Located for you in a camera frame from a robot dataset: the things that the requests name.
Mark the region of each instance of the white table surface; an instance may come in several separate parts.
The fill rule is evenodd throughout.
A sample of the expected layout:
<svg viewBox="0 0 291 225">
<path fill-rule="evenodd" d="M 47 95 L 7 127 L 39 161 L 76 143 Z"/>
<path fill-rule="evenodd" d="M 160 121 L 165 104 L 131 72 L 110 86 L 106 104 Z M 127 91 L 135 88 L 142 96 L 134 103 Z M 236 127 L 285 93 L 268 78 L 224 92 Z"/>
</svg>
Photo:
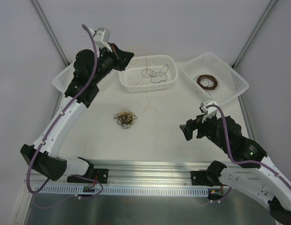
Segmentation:
<svg viewBox="0 0 291 225">
<path fill-rule="evenodd" d="M 63 157 L 84 157 L 97 160 L 160 161 L 160 162 L 229 162 L 227 155 L 207 138 L 186 141 L 180 124 L 200 115 L 202 99 L 188 84 L 181 72 L 183 63 L 176 63 L 178 79 L 169 89 L 128 92 L 116 71 L 99 85 L 100 92 L 89 109 L 70 130 L 60 151 Z M 117 125 L 113 115 L 127 108 L 138 119 L 130 129 Z M 236 98 L 222 107 L 241 125 L 245 122 Z"/>
</svg>

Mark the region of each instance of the cable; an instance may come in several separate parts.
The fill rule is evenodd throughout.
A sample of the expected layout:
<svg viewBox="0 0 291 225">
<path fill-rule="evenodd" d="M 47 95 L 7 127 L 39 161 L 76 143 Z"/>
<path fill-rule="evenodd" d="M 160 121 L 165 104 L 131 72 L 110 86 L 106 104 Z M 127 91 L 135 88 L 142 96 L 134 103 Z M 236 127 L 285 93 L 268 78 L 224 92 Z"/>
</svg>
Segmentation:
<svg viewBox="0 0 291 225">
<path fill-rule="evenodd" d="M 216 191 L 222 191 L 223 192 L 223 189 L 224 189 L 224 185 L 222 184 L 221 188 L 216 190 Z"/>
<path fill-rule="evenodd" d="M 219 199 L 219 200 L 215 200 L 215 201 L 212 201 L 212 200 L 211 200 L 211 201 L 209 201 L 209 202 L 207 202 L 207 203 L 205 203 L 205 204 L 199 204 L 199 203 L 197 203 L 196 201 L 194 201 L 194 199 L 192 199 L 192 201 L 193 201 L 196 205 L 198 205 L 198 206 L 206 206 L 206 205 L 209 205 L 209 204 L 212 204 L 212 203 L 221 203 L 221 201 L 223 201 L 225 198 L 228 197 L 228 195 L 230 194 L 231 190 L 232 190 L 232 187 L 229 188 L 229 190 L 227 191 L 227 193 L 224 194 L 224 196 L 223 196 L 221 199 Z"/>
<path fill-rule="evenodd" d="M 89 77 L 89 80 L 87 81 L 87 83 L 85 84 L 85 86 L 70 100 L 70 102 L 64 107 L 64 109 L 62 109 L 62 113 L 64 114 L 65 111 L 69 108 L 69 106 L 86 90 L 86 88 L 89 86 L 89 84 L 92 82 L 93 78 L 94 78 L 94 74 L 97 68 L 97 63 L 98 63 L 98 56 L 97 56 L 97 49 L 96 49 L 96 45 L 93 39 L 93 36 L 91 34 L 91 32 L 89 31 L 88 27 L 86 27 L 85 24 L 82 24 L 83 29 L 88 33 L 91 42 L 92 42 L 92 46 L 93 46 L 93 51 L 94 51 L 94 64 L 93 64 L 93 69 L 92 69 L 92 73 Z M 47 130 L 46 134 L 44 135 L 42 142 L 44 143 L 47 139 L 47 137 L 49 136 L 49 134 L 51 133 L 52 129 L 54 128 L 54 126 L 56 125 L 56 123 L 59 121 L 59 119 L 62 117 L 62 114 L 59 114 L 57 116 L 57 118 L 54 120 L 54 122 L 51 124 L 50 128 Z M 47 182 L 50 180 L 49 178 L 46 179 L 46 181 L 43 183 L 43 185 L 37 190 L 37 191 L 33 191 L 30 185 L 30 176 L 31 176 L 31 171 L 32 171 L 32 167 L 34 164 L 34 161 L 38 155 L 38 153 L 41 150 L 41 147 L 43 146 L 43 144 L 41 143 L 35 154 L 33 155 L 30 164 L 29 164 L 29 168 L 28 168 L 28 172 L 27 172 L 27 188 L 28 191 L 32 194 L 38 193 L 39 191 L 42 190 L 42 188 L 47 184 Z"/>
<path fill-rule="evenodd" d="M 254 163 L 254 164 L 258 164 L 258 165 L 261 165 L 265 168 L 267 168 L 268 170 L 270 170 L 276 177 L 278 177 L 286 186 L 287 188 L 291 191 L 291 185 L 283 178 L 279 175 L 279 173 L 272 169 L 271 167 L 269 167 L 268 165 L 262 163 L 262 162 L 257 162 L 257 161 L 254 161 L 254 160 L 244 160 L 244 161 L 235 161 L 234 158 L 232 157 L 232 152 L 231 152 L 231 148 L 230 148 L 230 142 L 229 142 L 229 137 L 228 137 L 228 129 L 227 129 L 227 123 L 226 123 L 226 119 L 225 119 L 225 115 L 224 115 L 224 112 L 222 111 L 222 109 L 218 106 L 218 105 L 208 105 L 206 106 L 207 108 L 209 107 L 214 107 L 214 108 L 217 108 L 218 111 L 220 112 L 221 114 L 221 117 L 222 117 L 222 125 L 224 127 L 224 132 L 225 132 L 225 140 L 226 140 L 226 146 L 227 146 L 227 152 L 228 152 L 228 156 L 229 156 L 229 159 L 231 160 L 231 162 L 233 164 L 236 164 L 236 165 L 241 165 L 241 164 L 246 164 L 246 163 Z"/>
<path fill-rule="evenodd" d="M 101 190 L 100 190 L 98 193 L 93 194 L 93 195 L 90 196 L 90 197 L 82 197 L 82 196 L 80 196 L 79 199 L 87 200 L 87 199 L 95 198 L 95 197 L 97 197 L 100 193 L 102 193 L 102 191 L 104 190 L 103 185 L 102 185 L 100 182 L 96 181 L 96 180 L 92 180 L 92 179 L 89 179 L 89 178 L 86 178 L 86 177 L 82 177 L 82 176 L 79 176 L 79 175 L 74 175 L 74 177 L 78 177 L 78 178 L 80 178 L 80 179 L 87 180 L 87 181 L 93 181 L 94 183 L 99 184 L 100 187 L 101 187 Z M 75 195 L 68 195 L 66 198 L 64 198 L 62 201 L 60 201 L 60 202 L 57 203 L 57 204 L 52 205 L 52 206 L 46 206 L 46 207 L 44 207 L 44 206 L 36 205 L 36 203 L 34 202 L 35 195 L 33 195 L 33 197 L 32 197 L 32 204 L 33 204 L 36 208 L 38 208 L 38 209 L 48 210 L 48 209 L 52 209 L 52 208 L 57 207 L 58 205 L 60 205 L 60 204 L 62 204 L 63 202 L 65 202 L 65 201 L 66 201 L 67 199 L 69 199 L 70 197 L 77 197 L 77 194 L 75 194 Z"/>
<path fill-rule="evenodd" d="M 131 128 L 138 119 L 138 117 L 128 109 L 123 109 L 122 112 L 113 115 L 113 118 L 117 120 L 117 124 L 122 126 L 123 129 Z"/>
<path fill-rule="evenodd" d="M 146 65 L 145 65 L 145 69 L 141 71 L 141 75 L 144 78 L 150 78 L 150 81 L 152 83 L 161 83 L 161 82 L 166 82 L 168 79 L 167 76 L 167 72 L 168 72 L 168 64 L 165 64 L 163 67 L 161 67 L 159 69 L 158 72 L 155 71 L 155 69 L 149 69 L 148 66 L 148 61 L 147 61 L 147 57 L 145 56 L 145 60 L 146 60 Z"/>
</svg>

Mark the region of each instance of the bundle of wire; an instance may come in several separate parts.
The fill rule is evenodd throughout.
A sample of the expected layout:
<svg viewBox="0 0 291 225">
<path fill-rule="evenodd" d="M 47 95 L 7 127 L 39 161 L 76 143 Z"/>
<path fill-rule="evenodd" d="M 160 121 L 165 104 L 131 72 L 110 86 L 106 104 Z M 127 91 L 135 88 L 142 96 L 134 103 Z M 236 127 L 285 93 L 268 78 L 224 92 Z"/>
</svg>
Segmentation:
<svg viewBox="0 0 291 225">
<path fill-rule="evenodd" d="M 117 120 L 117 124 L 122 126 L 123 129 L 131 128 L 138 119 L 138 117 L 128 109 L 123 109 L 122 112 L 115 114 L 113 118 Z"/>
</svg>

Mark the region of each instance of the metal frame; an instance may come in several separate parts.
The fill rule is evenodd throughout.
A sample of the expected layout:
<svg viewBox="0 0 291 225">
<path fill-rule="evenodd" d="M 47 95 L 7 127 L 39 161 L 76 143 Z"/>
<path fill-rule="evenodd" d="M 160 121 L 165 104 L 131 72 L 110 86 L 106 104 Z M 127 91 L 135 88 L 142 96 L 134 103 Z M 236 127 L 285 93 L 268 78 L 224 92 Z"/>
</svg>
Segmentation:
<svg viewBox="0 0 291 225">
<path fill-rule="evenodd" d="M 242 59 L 244 58 L 245 54 L 247 53 L 247 51 L 250 49 L 250 47 L 252 46 L 253 41 L 255 40 L 257 34 L 259 33 L 259 31 L 261 30 L 262 26 L 265 24 L 265 21 L 268 19 L 268 17 L 270 16 L 271 12 L 274 10 L 277 2 L 279 0 L 270 0 L 268 5 L 266 6 L 265 10 L 263 11 L 262 15 L 260 16 L 258 22 L 256 23 L 254 29 L 252 30 L 250 36 L 248 37 L 247 41 L 245 42 L 244 47 L 242 48 L 241 52 L 239 53 L 237 59 L 235 60 L 235 63 L 233 64 L 232 68 L 234 70 L 237 69 L 237 67 L 239 66 L 240 62 L 242 61 Z M 244 95 L 241 95 L 238 97 L 239 100 L 239 104 L 243 113 L 243 117 L 245 120 L 245 127 L 247 129 L 248 132 L 248 136 L 249 138 L 251 138 L 252 140 L 255 140 L 255 136 L 254 136 L 254 132 L 250 123 L 250 119 L 249 119 L 249 115 L 246 109 L 246 105 L 245 105 L 245 99 L 244 99 Z"/>
<path fill-rule="evenodd" d="M 251 47 L 255 37 L 261 30 L 266 19 L 269 17 L 270 13 L 274 10 L 276 3 L 279 0 L 270 0 L 266 6 L 264 12 L 256 23 L 254 29 L 252 30 L 249 38 L 247 39 L 245 45 L 243 46 L 239 56 L 237 57 L 234 65 L 232 66 L 234 70 L 237 69 L 238 65 L 242 61 L 244 55 Z M 41 23 L 45 27 L 50 39 L 52 40 L 63 64 L 67 67 L 70 63 L 64 54 L 59 41 L 51 28 L 45 13 L 43 12 L 38 0 L 30 0 L 32 6 L 36 10 Z M 53 116 L 58 111 L 61 98 L 63 94 L 60 93 L 55 108 Z M 254 140 L 254 134 L 249 120 L 249 116 L 246 110 L 246 105 L 243 95 L 239 98 L 239 103 L 245 120 L 245 125 L 247 128 L 248 135 Z M 96 168 L 109 169 L 109 178 L 107 186 L 128 186 L 128 187 L 175 187 L 175 188 L 188 188 L 191 187 L 191 175 L 190 171 L 206 170 L 210 165 L 210 162 L 195 162 L 195 163 L 170 163 L 170 162 L 132 162 L 132 161 L 113 161 L 113 160 L 91 160 Z M 253 180 L 259 183 L 259 179 L 247 169 L 243 169 L 238 165 L 231 163 L 225 163 L 229 168 L 232 168 L 236 173 L 242 174 L 243 177 Z M 66 178 L 62 177 L 59 181 L 49 182 L 49 184 L 65 185 Z M 42 184 L 44 182 L 44 177 L 34 172 L 31 175 L 31 180 L 33 185 Z M 17 202 L 17 210 L 13 213 L 11 224 L 23 224 L 25 220 L 26 213 L 29 208 L 31 201 L 31 196 L 26 189 L 25 183 L 23 183 L 22 196 L 20 201 Z"/>
</svg>

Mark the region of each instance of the metal corner post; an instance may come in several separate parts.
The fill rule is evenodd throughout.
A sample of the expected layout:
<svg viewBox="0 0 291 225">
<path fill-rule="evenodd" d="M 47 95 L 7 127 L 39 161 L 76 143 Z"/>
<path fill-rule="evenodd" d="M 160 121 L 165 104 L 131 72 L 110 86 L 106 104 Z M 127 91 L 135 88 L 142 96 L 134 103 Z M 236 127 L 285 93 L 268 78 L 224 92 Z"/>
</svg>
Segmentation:
<svg viewBox="0 0 291 225">
<path fill-rule="evenodd" d="M 247 41 L 245 42 L 241 52 L 239 53 L 237 59 L 235 60 L 235 63 L 233 64 L 233 69 L 236 70 L 237 67 L 239 66 L 241 60 L 244 58 L 246 52 L 250 49 L 250 47 L 252 46 L 253 41 L 255 40 L 257 34 L 259 33 L 259 31 L 261 30 L 262 26 L 265 24 L 265 21 L 268 19 L 269 15 L 271 14 L 271 12 L 273 11 L 273 9 L 275 8 L 277 2 L 279 0 L 270 0 L 268 5 L 266 6 L 265 10 L 263 11 L 262 15 L 260 16 L 258 22 L 256 23 L 254 29 L 252 30 L 250 36 L 248 37 Z M 252 140 L 255 140 L 254 137 L 254 133 L 252 130 L 252 126 L 250 123 L 250 119 L 249 119 L 249 115 L 246 109 L 246 105 L 245 105 L 245 100 L 244 100 L 244 96 L 241 95 L 238 97 L 239 100 L 239 104 L 243 113 L 243 117 L 245 120 L 245 126 L 249 135 L 249 138 L 251 138 Z"/>
<path fill-rule="evenodd" d="M 50 36 L 62 62 L 64 63 L 64 65 L 67 67 L 69 65 L 69 62 L 67 61 L 67 58 L 64 54 L 64 51 L 62 50 L 60 44 L 59 44 L 59 41 L 50 25 L 50 23 L 48 22 L 47 18 L 46 18 L 46 15 L 44 14 L 38 0 L 30 0 L 31 4 L 33 5 L 34 9 L 36 10 L 37 12 L 37 15 L 38 17 L 40 18 L 43 26 L 45 27 L 48 35 Z"/>
<path fill-rule="evenodd" d="M 67 61 L 67 58 L 65 56 L 65 53 L 49 23 L 49 21 L 47 20 L 46 18 L 46 15 L 45 13 L 43 12 L 38 0 L 30 0 L 32 6 L 34 7 L 38 17 L 40 18 L 41 20 L 41 23 L 42 25 L 44 26 L 46 32 L 48 33 L 50 39 L 52 40 L 53 44 L 54 44 L 54 47 L 56 48 L 63 64 L 65 65 L 65 67 L 67 67 L 70 63 Z M 63 94 L 59 92 L 59 95 L 58 95 L 58 98 L 57 98 L 57 101 L 55 103 L 55 107 L 54 107 L 54 110 L 53 110 L 53 113 L 52 113 L 52 116 L 51 118 L 53 118 L 56 114 L 56 112 L 58 111 L 59 109 L 59 105 L 60 105 L 60 102 L 61 102 L 61 99 L 62 99 L 62 96 Z"/>
</svg>

